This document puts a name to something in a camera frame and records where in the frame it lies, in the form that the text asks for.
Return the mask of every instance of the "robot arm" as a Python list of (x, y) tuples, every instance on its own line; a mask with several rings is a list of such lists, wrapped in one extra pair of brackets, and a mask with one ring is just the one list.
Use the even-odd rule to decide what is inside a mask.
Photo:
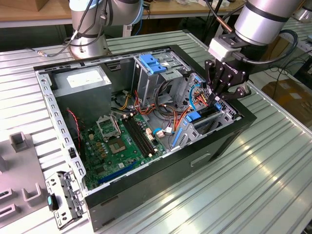
[[(300, 2), (301, 0), (248, 0), (235, 23), (235, 30), (229, 30), (230, 34), (212, 39), (208, 52), (216, 58), (216, 61), (205, 61), (206, 80), (211, 87), (209, 104), (219, 98), (237, 99), (249, 94), (246, 85), (238, 87), (233, 93), (228, 92), (228, 89), (234, 85), (244, 84), (255, 64), (273, 62), (271, 60), (258, 62), (258, 60), (265, 52), (266, 46), (272, 43), (279, 33), (292, 34), (294, 37), (292, 49), (296, 47), (297, 34), (281, 29)], [(261, 48), (264, 48), (263, 53), (258, 53), (257, 50), (260, 51)]]
[(108, 53), (104, 26), (135, 24), (143, 14), (143, 0), (70, 0), (69, 6), (73, 29), (78, 32), (70, 48), (80, 59)]
[(302, 23), (311, 22), (311, 20), (312, 20), (312, 0), (306, 0), (304, 5), (293, 15), (293, 17)]

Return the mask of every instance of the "metal slotted table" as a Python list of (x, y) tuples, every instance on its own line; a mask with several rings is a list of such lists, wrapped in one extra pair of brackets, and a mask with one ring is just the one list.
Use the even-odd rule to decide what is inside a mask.
[[(301, 23), (294, 18), (290, 18), (284, 25), (283, 29), (293, 30), (298, 34), (298, 44), (297, 47), (304, 52), (312, 50), (312, 42), (307, 40), (308, 35), (312, 35), (312, 22), (311, 23)], [(282, 38), (288, 40), (292, 43), (293, 38), (289, 34), (281, 34)]]
[[(182, 31), (108, 41), (113, 53), (178, 44), (200, 65), (207, 47)], [(61, 46), (44, 48), (55, 53)], [(21, 50), (0, 53), (0, 140), (32, 135), (44, 177), (66, 170), (33, 66), (53, 60)], [(312, 218), (312, 133), (252, 84), (241, 102), (255, 123), (223, 156), (117, 218), (97, 233), (300, 233)], [(0, 233), (58, 233), (48, 207)], [(64, 233), (91, 233), (87, 214)]]

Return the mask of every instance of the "ram slot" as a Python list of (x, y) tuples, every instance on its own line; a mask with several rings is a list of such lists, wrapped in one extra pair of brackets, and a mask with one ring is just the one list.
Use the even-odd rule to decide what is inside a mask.
[(142, 133), (135, 120), (133, 120), (132, 118), (124, 119), (122, 123), (144, 157), (148, 157), (149, 154), (155, 154), (153, 147), (146, 139), (145, 135)]

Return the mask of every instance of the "label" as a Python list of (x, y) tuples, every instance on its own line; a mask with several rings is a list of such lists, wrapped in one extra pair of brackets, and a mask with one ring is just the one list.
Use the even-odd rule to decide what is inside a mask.
[(291, 93), (290, 94), (294, 99), (301, 99), (302, 97), (298, 93)]
[(172, 132), (172, 128), (171, 128), (171, 127), (167, 127), (167, 128), (165, 129), (165, 132), (171, 133), (171, 132)]
[(284, 89), (290, 89), (291, 87), (288, 85), (288, 84), (286, 84), (286, 83), (280, 83), (279, 84), (282, 88), (284, 88)]
[(83, 86), (86, 84), (92, 84), (96, 82), (103, 81), (103, 78), (98, 73), (98, 71), (84, 72), (76, 75), (71, 75), (67, 77), (67, 81), (72, 88)]

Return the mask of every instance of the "workbench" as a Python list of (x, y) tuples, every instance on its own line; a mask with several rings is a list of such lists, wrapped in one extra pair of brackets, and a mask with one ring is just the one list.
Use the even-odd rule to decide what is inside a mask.
[[(212, 58), (204, 44), (182, 31), (108, 40), (113, 53), (169, 44), (178, 44), (201, 66)], [(0, 53), (0, 140), (18, 131), (31, 134), (45, 178), (68, 166), (32, 67), (72, 59), (68, 50), (55, 58), (28, 50)], [(252, 94), (240, 101), (257, 120), (222, 156), (97, 233), (300, 233), (312, 219), (312, 133), (249, 86)], [(58, 233), (48, 207), (0, 233), (27, 231)], [(63, 232), (92, 233), (87, 214)]]
[[(230, 3), (229, 7), (221, 7), (219, 15), (224, 15), (243, 4), (242, 0)], [(176, 0), (153, 1), (150, 7), (151, 13), (144, 10), (143, 19), (164, 19), (207, 16), (208, 7), (198, 3), (190, 3), (183, 6)], [(38, 12), (32, 12), (17, 8), (0, 6), (0, 28), (26, 27), (42, 25), (71, 24), (72, 16), (67, 0), (49, 0)]]

